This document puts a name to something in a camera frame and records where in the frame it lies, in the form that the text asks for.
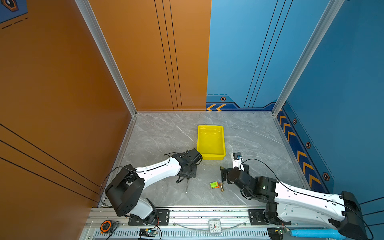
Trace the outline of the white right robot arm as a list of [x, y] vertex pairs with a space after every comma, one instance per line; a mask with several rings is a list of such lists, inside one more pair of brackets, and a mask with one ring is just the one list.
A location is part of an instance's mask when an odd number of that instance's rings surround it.
[[353, 193], [313, 192], [269, 177], [252, 177], [238, 167], [221, 167], [220, 172], [222, 181], [237, 186], [244, 198], [266, 204], [264, 219], [268, 224], [310, 223], [353, 240], [368, 239], [361, 207]]

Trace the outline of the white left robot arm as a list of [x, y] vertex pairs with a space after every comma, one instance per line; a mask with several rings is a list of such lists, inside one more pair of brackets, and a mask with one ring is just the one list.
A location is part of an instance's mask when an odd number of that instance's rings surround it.
[[106, 186], [106, 197], [118, 217], [129, 215], [139, 218], [147, 225], [156, 223], [158, 211], [149, 199], [142, 198], [143, 190], [170, 177], [178, 177], [177, 184], [195, 178], [197, 166], [203, 159], [196, 149], [172, 152], [166, 156], [166, 160], [146, 167], [123, 166]]

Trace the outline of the yellow plastic bin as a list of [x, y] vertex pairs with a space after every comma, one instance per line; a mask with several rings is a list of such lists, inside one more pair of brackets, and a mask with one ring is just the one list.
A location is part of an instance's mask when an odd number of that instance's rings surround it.
[[197, 151], [205, 161], [222, 161], [226, 156], [223, 126], [198, 126]]

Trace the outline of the brass fitting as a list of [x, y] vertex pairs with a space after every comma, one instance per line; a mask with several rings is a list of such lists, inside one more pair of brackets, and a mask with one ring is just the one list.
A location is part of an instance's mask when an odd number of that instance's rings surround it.
[[224, 192], [225, 190], [224, 190], [224, 183], [219, 183], [219, 187], [220, 187], [220, 189], [221, 189], [221, 192]]

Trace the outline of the green orange small toy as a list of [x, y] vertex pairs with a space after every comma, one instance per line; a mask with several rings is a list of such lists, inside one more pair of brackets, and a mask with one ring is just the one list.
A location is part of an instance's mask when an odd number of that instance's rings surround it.
[[211, 189], [217, 189], [220, 187], [220, 185], [218, 182], [212, 182], [212, 183], [210, 183], [210, 187], [211, 187]]

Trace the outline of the white desk clock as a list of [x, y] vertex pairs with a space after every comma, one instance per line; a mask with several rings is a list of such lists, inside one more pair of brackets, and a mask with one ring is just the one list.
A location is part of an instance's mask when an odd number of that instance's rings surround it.
[[211, 235], [221, 234], [223, 232], [220, 219], [210, 219], [208, 221], [209, 232]]

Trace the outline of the green circuit board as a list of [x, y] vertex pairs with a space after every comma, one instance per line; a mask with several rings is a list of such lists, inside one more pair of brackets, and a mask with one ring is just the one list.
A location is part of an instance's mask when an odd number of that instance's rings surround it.
[[139, 239], [154, 239], [158, 233], [158, 230], [154, 229], [140, 229]]

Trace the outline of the orange black tape measure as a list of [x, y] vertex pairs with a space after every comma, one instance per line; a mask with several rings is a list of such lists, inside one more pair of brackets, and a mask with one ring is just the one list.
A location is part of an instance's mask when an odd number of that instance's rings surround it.
[[105, 220], [100, 227], [100, 231], [102, 234], [110, 234], [114, 229], [114, 221]]

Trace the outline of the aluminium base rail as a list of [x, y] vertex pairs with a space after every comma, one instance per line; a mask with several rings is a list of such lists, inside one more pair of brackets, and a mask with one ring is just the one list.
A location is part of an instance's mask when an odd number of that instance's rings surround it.
[[[157, 240], [235, 240], [235, 239], [269, 239], [268, 230], [279, 229], [279, 226], [268, 225], [262, 220], [250, 217], [250, 210], [263, 211], [263, 207], [250, 206], [195, 206], [195, 207], [158, 207], [160, 212], [169, 212], [167, 217], [160, 218]], [[220, 219], [221, 234], [211, 235], [208, 221]], [[114, 221], [114, 229], [110, 234], [102, 234], [101, 224], [105, 220]], [[118, 217], [112, 208], [94, 208], [91, 210], [81, 240], [137, 240], [139, 231], [143, 229], [139, 220]]]

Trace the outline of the aluminium corner post left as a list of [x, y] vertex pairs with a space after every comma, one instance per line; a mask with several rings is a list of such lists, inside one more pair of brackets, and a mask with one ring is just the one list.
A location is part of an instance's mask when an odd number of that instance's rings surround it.
[[83, 19], [99, 49], [100, 54], [103, 57], [103, 60], [108, 67], [111, 76], [130, 112], [133, 117], [137, 115], [137, 109], [133, 103], [131, 95], [128, 91], [126, 83], [122, 77], [122, 74], [118, 68], [118, 65], [114, 59], [114, 56], [110, 50], [110, 47], [107, 43], [107, 40], [103, 34], [103, 31], [100, 27], [100, 24], [96, 18], [96, 15], [92, 9], [92, 6], [89, 1], [86, 0], [75, 0]]

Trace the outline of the aluminium corner post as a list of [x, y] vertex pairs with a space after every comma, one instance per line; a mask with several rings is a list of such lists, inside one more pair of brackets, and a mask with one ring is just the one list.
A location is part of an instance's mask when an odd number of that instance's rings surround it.
[[282, 110], [284, 103], [287, 101], [289, 95], [293, 91], [295, 85], [303, 74], [305, 68], [310, 62], [312, 56], [317, 50], [319, 44], [327, 33], [329, 27], [331, 26], [344, 2], [344, 0], [330, 0], [327, 4], [327, 7], [325, 8], [320, 20], [318, 21], [311, 37], [309, 38], [298, 62], [296, 63], [272, 110], [273, 117], [276, 117], [280, 110]]
[[114, 59], [114, 56], [110, 50], [110, 47], [107, 43], [107, 40], [103, 34], [103, 31], [100, 27], [100, 24], [96, 18], [96, 15], [92, 9], [92, 6], [89, 1], [86, 0], [75, 0], [83, 19], [99, 49], [100, 54], [103, 57], [103, 60], [108, 67], [111, 76], [130, 112], [133, 117], [137, 115], [137, 109], [133, 103], [131, 95], [128, 91], [126, 83], [122, 77], [122, 74], [118, 68], [118, 65]]

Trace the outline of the aluminium corner post right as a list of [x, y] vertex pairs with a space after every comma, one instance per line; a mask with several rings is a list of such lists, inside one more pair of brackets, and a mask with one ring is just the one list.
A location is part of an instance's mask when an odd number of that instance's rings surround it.
[[330, 0], [327, 4], [327, 7], [325, 8], [320, 20], [318, 21], [311, 37], [309, 38], [298, 62], [296, 63], [272, 110], [273, 117], [276, 117], [280, 110], [282, 110], [284, 103], [287, 101], [289, 95], [293, 91], [295, 85], [303, 74], [305, 68], [310, 62], [312, 56], [317, 50], [319, 44], [327, 33], [329, 27], [331, 26], [344, 2], [344, 0]]

